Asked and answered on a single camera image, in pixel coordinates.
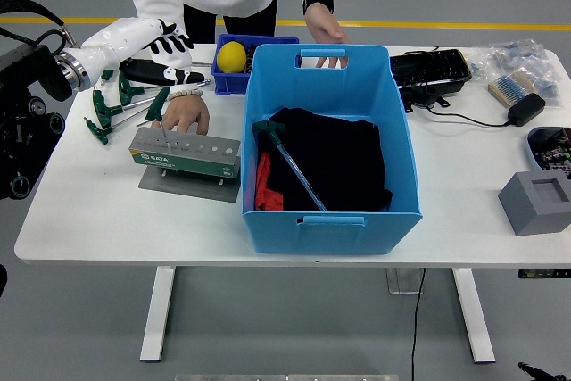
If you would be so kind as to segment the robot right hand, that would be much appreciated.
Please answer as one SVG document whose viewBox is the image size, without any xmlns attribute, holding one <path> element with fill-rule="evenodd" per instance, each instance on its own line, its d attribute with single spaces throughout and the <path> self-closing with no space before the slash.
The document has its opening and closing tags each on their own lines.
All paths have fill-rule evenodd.
<svg viewBox="0 0 571 381">
<path fill-rule="evenodd" d="M 532 380 L 535 381 L 567 381 L 567 377 L 565 375 L 552 375 L 543 369 L 539 369 L 525 362 L 519 362 L 517 365 L 522 371 L 529 375 Z"/>
</svg>

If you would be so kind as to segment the person's right hand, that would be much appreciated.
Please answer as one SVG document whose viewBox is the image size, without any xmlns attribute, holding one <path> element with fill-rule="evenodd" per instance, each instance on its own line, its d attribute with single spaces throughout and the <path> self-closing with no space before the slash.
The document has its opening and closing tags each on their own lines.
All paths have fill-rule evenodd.
<svg viewBox="0 0 571 381">
<path fill-rule="evenodd" d="M 162 123 L 153 121 L 152 128 L 177 129 L 187 132 L 195 124 L 198 135 L 207 135 L 210 114 L 206 103 L 199 95 L 182 95 L 169 101 Z"/>
</svg>

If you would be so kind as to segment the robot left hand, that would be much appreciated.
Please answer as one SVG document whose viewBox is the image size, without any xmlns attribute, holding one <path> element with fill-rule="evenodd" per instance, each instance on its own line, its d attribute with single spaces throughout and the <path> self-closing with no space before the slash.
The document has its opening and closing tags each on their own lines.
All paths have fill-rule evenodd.
<svg viewBox="0 0 571 381">
<path fill-rule="evenodd" d="M 75 53 L 83 67 L 79 76 L 89 85 L 105 70 L 122 69 L 129 80 L 155 85 L 184 85 L 204 81 L 199 72 L 134 56 L 156 45 L 172 54 L 183 46 L 176 24 L 160 19 L 121 18 L 86 40 Z"/>
</svg>

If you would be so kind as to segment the person's left hand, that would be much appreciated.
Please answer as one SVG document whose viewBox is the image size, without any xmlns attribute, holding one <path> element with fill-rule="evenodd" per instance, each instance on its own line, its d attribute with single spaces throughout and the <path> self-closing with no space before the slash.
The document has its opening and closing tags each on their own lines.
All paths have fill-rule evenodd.
<svg viewBox="0 0 571 381">
<path fill-rule="evenodd" d="M 323 4 L 308 6 L 304 20 L 312 38 L 318 44 L 351 43 L 335 16 Z"/>
</svg>

